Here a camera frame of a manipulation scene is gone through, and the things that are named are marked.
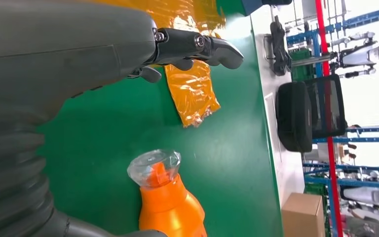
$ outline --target plastic bag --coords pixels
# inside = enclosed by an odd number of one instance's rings
[[[147,12],[157,27],[200,32],[219,37],[217,32],[226,23],[217,12],[216,0],[94,0],[126,6]],[[184,127],[198,126],[203,119],[220,108],[213,92],[210,68],[194,62],[192,69],[181,71],[166,66],[165,74],[175,107]]]

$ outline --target gray robot arm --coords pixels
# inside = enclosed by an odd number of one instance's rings
[[[144,12],[76,0],[0,0],[0,237],[112,237],[53,206],[36,127],[85,91],[189,69],[193,60],[235,69],[242,54],[225,40],[158,29]],[[133,237],[164,237],[157,231]]]

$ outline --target orange bottle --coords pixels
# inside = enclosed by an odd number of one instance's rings
[[[140,230],[158,230],[169,237],[207,237],[204,210],[178,174],[181,155],[155,150],[131,161],[127,173],[140,185]]]

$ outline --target green table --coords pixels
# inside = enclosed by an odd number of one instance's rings
[[[125,79],[86,92],[40,128],[58,209],[114,234],[137,230],[140,193],[126,169],[141,153],[174,149],[209,236],[282,236],[251,20],[231,2],[218,5],[246,60],[238,70],[212,67],[222,108],[199,128],[182,128],[165,79]]]

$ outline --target black bracket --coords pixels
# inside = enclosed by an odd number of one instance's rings
[[[272,65],[272,71],[277,76],[283,76],[287,72],[291,71],[291,57],[285,50],[284,37],[285,30],[279,22],[278,16],[275,17],[275,21],[270,25],[271,40],[272,40],[272,52],[274,54],[274,63]]]

